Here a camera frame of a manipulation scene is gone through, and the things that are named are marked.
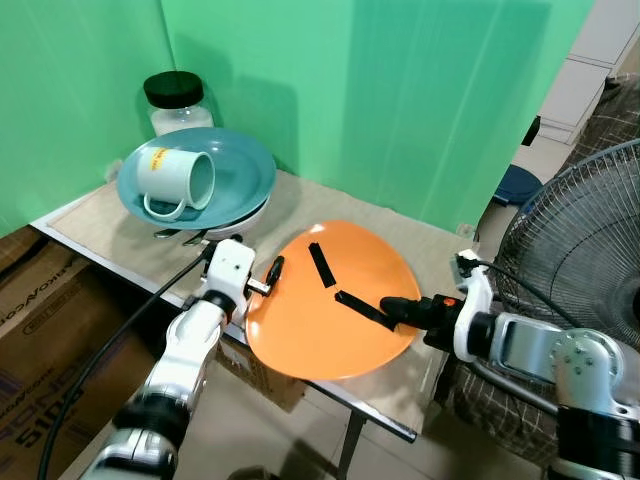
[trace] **orange plate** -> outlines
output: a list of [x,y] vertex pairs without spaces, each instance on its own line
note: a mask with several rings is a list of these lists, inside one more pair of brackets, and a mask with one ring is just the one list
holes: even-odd
[[[336,285],[324,288],[309,252],[318,242]],[[269,367],[293,377],[337,380],[367,373],[400,355],[416,329],[394,332],[338,303],[344,290],[376,308],[382,297],[420,298],[404,259],[373,233],[352,223],[314,225],[280,253],[284,268],[270,297],[254,295],[249,345]]]

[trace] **fan grille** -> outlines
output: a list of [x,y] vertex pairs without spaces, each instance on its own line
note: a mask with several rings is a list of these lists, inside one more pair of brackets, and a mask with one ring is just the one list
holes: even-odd
[[[496,261],[583,327],[640,348],[640,139],[549,182],[514,217]],[[570,327],[504,275],[496,283],[508,311]]]

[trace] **jar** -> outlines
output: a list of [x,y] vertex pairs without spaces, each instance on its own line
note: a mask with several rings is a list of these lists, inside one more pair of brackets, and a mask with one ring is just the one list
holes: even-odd
[[185,128],[213,127],[202,80],[194,73],[158,73],[145,80],[144,93],[151,104],[149,117],[158,136]]

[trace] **yellow label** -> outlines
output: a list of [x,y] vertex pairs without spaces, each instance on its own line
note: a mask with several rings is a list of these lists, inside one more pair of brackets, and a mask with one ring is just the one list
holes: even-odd
[[151,170],[158,170],[162,166],[162,161],[169,151],[168,148],[159,148],[151,156]]

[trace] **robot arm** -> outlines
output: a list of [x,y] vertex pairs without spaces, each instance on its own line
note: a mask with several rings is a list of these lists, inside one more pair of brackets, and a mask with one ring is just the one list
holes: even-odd
[[247,311],[248,290],[269,295],[278,280],[279,257],[262,284],[250,278],[255,252],[223,240],[195,303],[167,330],[167,346],[144,385],[114,417],[107,440],[83,480],[170,480],[178,449],[204,386],[206,368],[227,322]]
[[[460,255],[477,258],[470,250]],[[550,479],[639,478],[640,355],[596,330],[488,313],[493,293],[486,267],[466,270],[460,263],[452,266],[458,289],[467,293],[464,304],[440,295],[389,297],[381,308],[427,328],[425,343],[462,361],[481,358],[520,378],[555,384],[559,451]]]

